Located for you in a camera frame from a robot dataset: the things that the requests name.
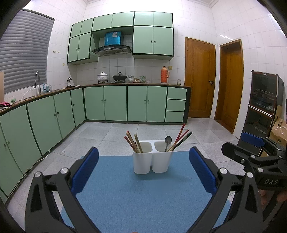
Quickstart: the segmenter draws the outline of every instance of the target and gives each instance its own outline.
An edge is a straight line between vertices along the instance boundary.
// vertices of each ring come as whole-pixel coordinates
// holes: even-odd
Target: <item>door frame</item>
[[[197,39],[193,39],[193,38],[190,38],[190,37],[186,37],[185,36],[185,70],[186,70],[186,67],[187,67],[187,60],[186,60],[186,53],[187,53],[187,46],[186,46],[186,42],[187,40],[192,40],[192,41],[195,41],[195,42],[200,42],[200,43],[204,43],[204,44],[208,44],[208,45],[212,45],[213,48],[214,48],[214,89],[213,89],[213,93],[212,93],[212,103],[211,103],[211,108],[210,108],[210,111],[209,111],[209,117],[211,116],[211,112],[212,112],[212,105],[213,105],[213,99],[214,99],[214,92],[215,92],[215,81],[216,81],[216,45],[215,44],[211,44],[211,43],[208,43],[206,41],[203,41],[203,40],[197,40]]]
[[[231,41],[231,42],[228,42],[228,43],[225,43],[225,44],[222,44],[219,46],[219,51],[220,51],[220,76],[219,76],[219,88],[218,88],[218,96],[217,96],[217,104],[216,104],[216,110],[215,110],[215,115],[214,115],[214,120],[219,120],[218,117],[219,117],[219,109],[218,109],[218,103],[220,102],[220,100],[224,97],[220,97],[220,87],[222,89],[222,85],[220,86],[220,79],[221,77],[223,76],[223,70],[221,69],[221,65],[223,63],[223,58],[222,58],[222,50],[225,46],[228,46],[228,45],[231,45],[231,44],[234,44],[234,43],[240,43],[240,49],[241,49],[241,56],[242,56],[242,80],[244,82],[244,60],[243,60],[243,48],[242,48],[242,40],[241,38],[238,39],[238,40],[234,40],[234,41]],[[234,132],[234,129],[235,129],[235,126],[236,126],[236,123],[234,124],[234,127],[232,128],[231,130],[231,133],[233,134]],[[223,122],[220,122],[220,124],[222,126],[224,126],[226,128],[226,124],[224,124]]]

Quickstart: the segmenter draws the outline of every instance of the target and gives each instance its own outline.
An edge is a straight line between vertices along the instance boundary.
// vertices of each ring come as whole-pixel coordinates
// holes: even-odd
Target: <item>metal spoon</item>
[[[166,136],[166,137],[165,137],[164,142],[165,142],[165,144],[166,144],[166,147],[165,147],[165,150],[164,150],[164,151],[167,150],[167,146],[168,146],[169,144],[171,144],[171,141],[172,141],[171,136]]]

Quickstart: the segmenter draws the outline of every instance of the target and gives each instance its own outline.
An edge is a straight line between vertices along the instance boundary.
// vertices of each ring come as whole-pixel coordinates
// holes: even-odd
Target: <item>white utensil holder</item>
[[[150,166],[155,173],[166,172],[173,151],[165,152],[164,140],[140,141],[143,153],[133,152],[133,170],[136,174],[147,174]]]

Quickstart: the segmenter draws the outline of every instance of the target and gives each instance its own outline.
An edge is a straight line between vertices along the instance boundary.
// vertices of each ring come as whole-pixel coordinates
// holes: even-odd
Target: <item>black disinfection cabinet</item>
[[[276,74],[252,71],[251,93],[242,132],[269,137],[278,105],[282,106],[284,82]],[[239,139],[238,146],[259,155],[260,149]]]

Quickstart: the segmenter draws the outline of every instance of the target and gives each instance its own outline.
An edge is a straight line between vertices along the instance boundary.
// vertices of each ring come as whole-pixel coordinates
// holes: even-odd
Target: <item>silver screw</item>
[[[41,175],[41,172],[36,172],[35,177],[39,177]]]
[[[247,172],[247,176],[248,176],[249,178],[252,178],[252,177],[253,177],[253,174],[252,174],[251,172]]]
[[[221,174],[226,174],[227,173],[227,169],[226,168],[221,168],[219,169]]]
[[[66,174],[68,172],[68,169],[67,168],[62,168],[60,170],[61,174]]]

